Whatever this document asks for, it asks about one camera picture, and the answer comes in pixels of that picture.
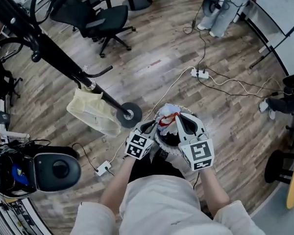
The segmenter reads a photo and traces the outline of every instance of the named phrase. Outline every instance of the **office chair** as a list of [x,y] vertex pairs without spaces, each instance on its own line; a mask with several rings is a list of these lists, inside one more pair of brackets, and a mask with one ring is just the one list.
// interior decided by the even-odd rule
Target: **office chair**
[[7,95],[10,95],[10,106],[12,107],[12,95],[15,94],[18,98],[21,97],[16,93],[15,87],[18,82],[23,81],[22,78],[13,78],[12,73],[5,70],[0,59],[0,99],[5,100]]
[[100,0],[100,2],[102,1],[106,1],[108,8],[95,11],[81,0],[56,0],[50,18],[57,22],[75,26],[84,38],[92,38],[94,42],[96,42],[96,39],[104,38],[99,53],[101,58],[105,57],[103,51],[111,38],[124,45],[127,50],[132,50],[130,46],[116,36],[128,29],[136,31],[133,26],[124,27],[128,16],[127,6],[112,7],[111,0]]

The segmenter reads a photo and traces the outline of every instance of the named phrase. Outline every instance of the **white plug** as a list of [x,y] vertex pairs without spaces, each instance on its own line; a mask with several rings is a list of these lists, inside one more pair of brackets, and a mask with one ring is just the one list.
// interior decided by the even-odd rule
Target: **white plug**
[[111,164],[106,160],[105,162],[103,162],[101,166],[97,168],[96,174],[98,176],[101,176],[107,171],[107,169],[110,169],[110,168],[111,168]]
[[[197,70],[195,68],[192,69],[191,71],[192,77],[197,77]],[[205,71],[205,73],[202,70],[198,71],[198,77],[202,79],[208,79],[209,78],[209,73]]]

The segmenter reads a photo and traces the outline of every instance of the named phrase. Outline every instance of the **white table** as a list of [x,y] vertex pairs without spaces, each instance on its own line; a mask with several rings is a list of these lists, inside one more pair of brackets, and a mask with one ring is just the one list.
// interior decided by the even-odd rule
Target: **white table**
[[[239,10],[239,14],[244,12],[245,20],[249,19],[256,25],[268,41],[268,47],[275,48],[290,35],[275,51],[287,72],[294,74],[294,0],[250,0],[250,2],[248,6]],[[265,55],[268,49],[264,46],[259,52]]]

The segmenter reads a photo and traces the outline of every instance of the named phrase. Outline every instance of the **black pants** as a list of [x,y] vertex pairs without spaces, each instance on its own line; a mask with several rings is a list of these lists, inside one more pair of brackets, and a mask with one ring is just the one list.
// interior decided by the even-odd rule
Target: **black pants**
[[[286,87],[284,88],[284,92],[286,94],[291,94],[292,90]],[[279,111],[285,114],[294,112],[294,95],[285,95],[285,97],[281,99],[268,98],[266,102],[274,111]]]
[[146,155],[141,160],[135,161],[128,182],[151,175],[170,175],[184,178],[179,169],[174,168],[171,163],[163,158],[154,157],[151,163],[149,155]]

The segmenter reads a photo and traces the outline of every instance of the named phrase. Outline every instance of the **yellow cloth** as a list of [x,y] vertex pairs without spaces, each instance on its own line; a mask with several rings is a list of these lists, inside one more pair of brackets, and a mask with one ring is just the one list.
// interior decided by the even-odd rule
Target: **yellow cloth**
[[111,106],[101,98],[102,93],[93,94],[86,89],[76,89],[67,110],[95,130],[116,137],[121,132],[121,126],[112,115]]

